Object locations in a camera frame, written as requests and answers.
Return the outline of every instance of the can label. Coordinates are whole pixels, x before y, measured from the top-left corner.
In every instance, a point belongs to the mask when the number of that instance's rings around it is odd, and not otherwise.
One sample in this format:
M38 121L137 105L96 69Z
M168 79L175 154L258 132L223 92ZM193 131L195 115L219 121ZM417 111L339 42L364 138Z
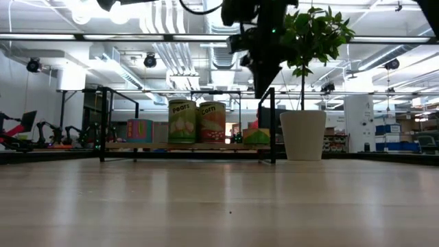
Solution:
M169 105L169 142L195 142L195 102L175 102Z
M200 107L201 140L224 143L226 138L226 108L223 104L206 104Z

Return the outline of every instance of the ceiling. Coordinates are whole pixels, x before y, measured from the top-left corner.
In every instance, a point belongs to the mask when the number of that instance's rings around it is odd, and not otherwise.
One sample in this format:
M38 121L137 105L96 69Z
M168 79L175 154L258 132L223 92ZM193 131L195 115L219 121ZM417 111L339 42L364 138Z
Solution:
M121 6L119 13L123 16L129 16L130 19L126 24L115 24L111 19L111 13L103 10L95 9L95 5L88 11L81 12L82 16L91 16L90 20L80 25L72 19L72 13L76 7L73 3L80 0L15 0L10 5L7 0L0 1L0 32L9 32L9 16L12 24L13 32L40 32L40 33L76 33L83 32L87 34L111 34L111 33L142 33L139 20L150 20L155 25L157 20L161 20L164 32L176 32L179 24L188 34L212 34L212 27L222 27L219 18L219 12L208 16L196 16L183 13L182 21L178 20L179 3L173 0L155 1L151 5L151 15L145 12L144 4L136 4L129 6ZM398 2L403 6L400 12L396 12ZM185 3L193 10L203 10L206 6L214 6L221 3L220 0L189 0ZM422 11L411 0L314 0L313 5L319 8L327 8L331 6L333 11L340 11L345 19L350 18L350 27L353 28L357 35L361 36L417 36L419 27L426 27L427 21ZM161 18L156 18L157 8L162 8ZM166 26L167 6L172 6L171 17L172 27ZM311 7L311 0L300 1L299 10L306 11ZM295 12L292 6L289 13ZM1 49L7 49L9 43L0 45ZM154 44L151 43L78 43L78 42L23 42L16 41L13 47L19 51L22 50L60 50L80 62L81 66L88 70L87 83L102 84L114 89L127 89L127 83L123 78L115 73L112 69L103 66L101 62L90 57L90 50L93 47L104 47L111 49L115 47L121 53L120 63L138 77L144 85L148 85L153 89L178 89L177 85L167 83L167 74L169 68L165 65L159 54L156 54L157 65L152 69L147 69L143 65L143 60L147 52L157 52ZM208 43L189 43L189 53L193 67L199 76L200 88L206 89L229 89L229 90L246 90L251 84L251 72L245 67L241 67L236 62L231 68L218 69L213 65L212 58L224 58L221 49L215 45ZM382 68L374 68L363 73L357 73L355 79L349 79L351 75L346 72L353 69L355 65L365 59L371 57L383 49L389 49L388 45L343 45L340 48L340 57L331 61L325 67L322 63L316 61L311 64L313 75L307 78L306 91L320 90L322 84L332 81L336 85L337 90L351 88L353 81L363 80L364 83L370 84L372 90L384 92L388 86L398 85L402 82L411 82L413 78L420 75L435 71L439 62L439 56L435 56L439 52L436 45L424 45L416 47L413 50L402 54L398 57L401 66L390 74L390 82L388 82L387 72ZM180 64L183 60L175 47L172 51L176 54ZM244 53L237 54L237 57L243 56ZM26 61L28 58L18 56L17 59ZM52 66L56 69L62 69L64 60L46 59L46 66ZM272 85L277 91L299 91L300 80L292 76L293 69L289 69L282 64L283 70L274 79ZM435 85L439 86L439 77L429 76L419 80L416 83L408 84L399 88L400 91L419 91L425 88L437 90Z

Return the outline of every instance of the table surface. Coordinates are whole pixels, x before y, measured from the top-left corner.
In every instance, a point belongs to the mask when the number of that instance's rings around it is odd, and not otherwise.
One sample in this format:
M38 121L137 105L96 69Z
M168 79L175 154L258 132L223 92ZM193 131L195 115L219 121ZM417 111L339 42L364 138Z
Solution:
M439 170L372 161L0 166L2 246L437 246Z

